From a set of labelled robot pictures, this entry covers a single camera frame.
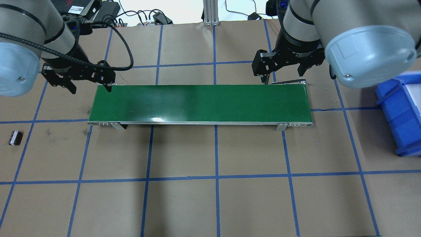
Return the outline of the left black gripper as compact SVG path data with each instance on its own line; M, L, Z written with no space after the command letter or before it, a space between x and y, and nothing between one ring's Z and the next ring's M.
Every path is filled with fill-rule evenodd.
M42 75L53 87L62 87L75 94L77 87L73 80L87 80L102 85L105 90L112 92L115 83L115 72L102 60L96 64L89 62L85 54L67 55L67 57L42 57L44 61Z

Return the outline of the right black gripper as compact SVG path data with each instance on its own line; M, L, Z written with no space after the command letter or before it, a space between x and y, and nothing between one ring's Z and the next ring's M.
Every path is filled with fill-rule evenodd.
M297 72L302 77L308 69L320 66L325 60L325 49L320 44L320 39L301 41L286 31L281 31L272 52L257 50L252 62L252 72L255 77L260 77L263 84L268 85L275 63L281 66L300 64Z

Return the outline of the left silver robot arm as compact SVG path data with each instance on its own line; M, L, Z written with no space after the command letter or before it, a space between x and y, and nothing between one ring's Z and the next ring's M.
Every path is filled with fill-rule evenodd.
M40 72L53 87L76 93L74 80L111 91L115 72L104 60L89 62L78 43L92 33L99 0L2 0L1 96L28 93Z

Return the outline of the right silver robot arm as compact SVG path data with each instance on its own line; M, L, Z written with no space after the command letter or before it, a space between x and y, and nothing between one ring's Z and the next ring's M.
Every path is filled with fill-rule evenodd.
M385 82L420 58L419 0L269 0L280 22L275 48L258 50L254 76L299 65L299 76L325 60L349 88Z

